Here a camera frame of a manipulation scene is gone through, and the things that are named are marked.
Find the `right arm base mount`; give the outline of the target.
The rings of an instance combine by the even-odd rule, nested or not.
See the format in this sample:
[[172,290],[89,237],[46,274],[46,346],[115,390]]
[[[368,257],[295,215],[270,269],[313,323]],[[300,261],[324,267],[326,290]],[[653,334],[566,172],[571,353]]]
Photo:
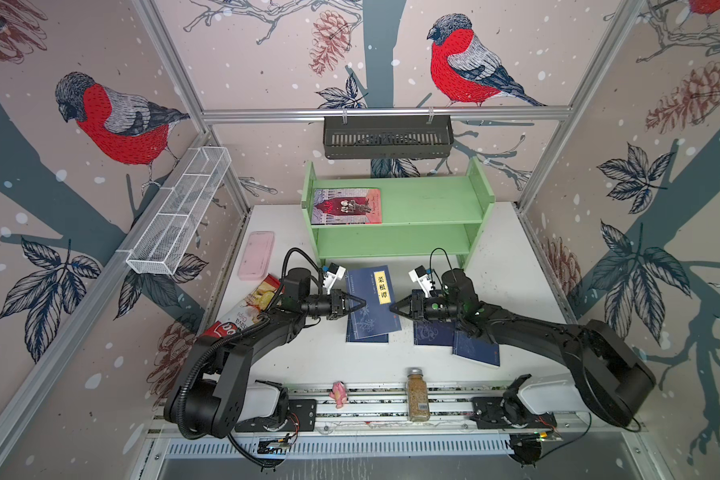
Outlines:
[[472,413],[468,419],[479,429],[548,429],[556,430],[553,414],[532,413],[520,400],[519,389],[531,378],[530,374],[517,377],[500,396],[473,397]]

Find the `pink Hamlet book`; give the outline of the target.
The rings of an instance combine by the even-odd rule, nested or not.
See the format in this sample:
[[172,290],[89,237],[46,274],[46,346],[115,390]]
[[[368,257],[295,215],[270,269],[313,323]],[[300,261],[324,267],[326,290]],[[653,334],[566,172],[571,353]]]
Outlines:
[[381,192],[373,188],[328,188],[313,192],[312,225],[381,224]]

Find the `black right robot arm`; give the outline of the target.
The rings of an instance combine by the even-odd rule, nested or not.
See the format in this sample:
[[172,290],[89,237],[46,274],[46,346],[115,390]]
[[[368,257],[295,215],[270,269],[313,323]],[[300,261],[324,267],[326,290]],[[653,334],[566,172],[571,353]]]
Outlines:
[[446,321],[470,339],[508,345],[567,368],[566,374],[517,386],[519,401],[531,412],[588,410],[627,428],[657,385],[641,358],[602,321],[562,324],[516,314],[480,300],[462,269],[445,272],[439,290],[429,286],[424,268],[409,275],[420,287],[391,304],[391,312],[414,322]]

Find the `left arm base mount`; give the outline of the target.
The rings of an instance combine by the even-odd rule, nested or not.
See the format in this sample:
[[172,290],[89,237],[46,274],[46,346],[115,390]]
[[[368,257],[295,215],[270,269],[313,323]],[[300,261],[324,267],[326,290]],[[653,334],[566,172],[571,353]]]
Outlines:
[[315,399],[291,398],[288,388],[280,383],[256,381],[247,388],[243,408],[234,431],[312,432],[316,417]]

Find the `blue book yellow label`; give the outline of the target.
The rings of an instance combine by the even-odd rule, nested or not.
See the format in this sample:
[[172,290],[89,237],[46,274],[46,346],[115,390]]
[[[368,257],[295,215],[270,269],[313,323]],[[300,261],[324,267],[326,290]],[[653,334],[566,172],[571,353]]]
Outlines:
[[387,265],[350,270],[346,287],[348,293],[367,302],[365,308],[348,316],[347,342],[387,343],[390,333],[401,330],[399,316],[389,310],[395,295]]

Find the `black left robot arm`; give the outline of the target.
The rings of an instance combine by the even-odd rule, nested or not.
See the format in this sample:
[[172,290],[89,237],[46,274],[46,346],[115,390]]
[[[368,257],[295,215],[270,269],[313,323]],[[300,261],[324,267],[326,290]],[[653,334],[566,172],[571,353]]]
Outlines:
[[326,286],[326,274],[304,250],[293,247],[258,323],[223,337],[197,337],[164,405],[164,418],[184,438],[230,434],[242,420],[253,364],[295,339],[309,318],[337,320],[366,306],[364,299]]

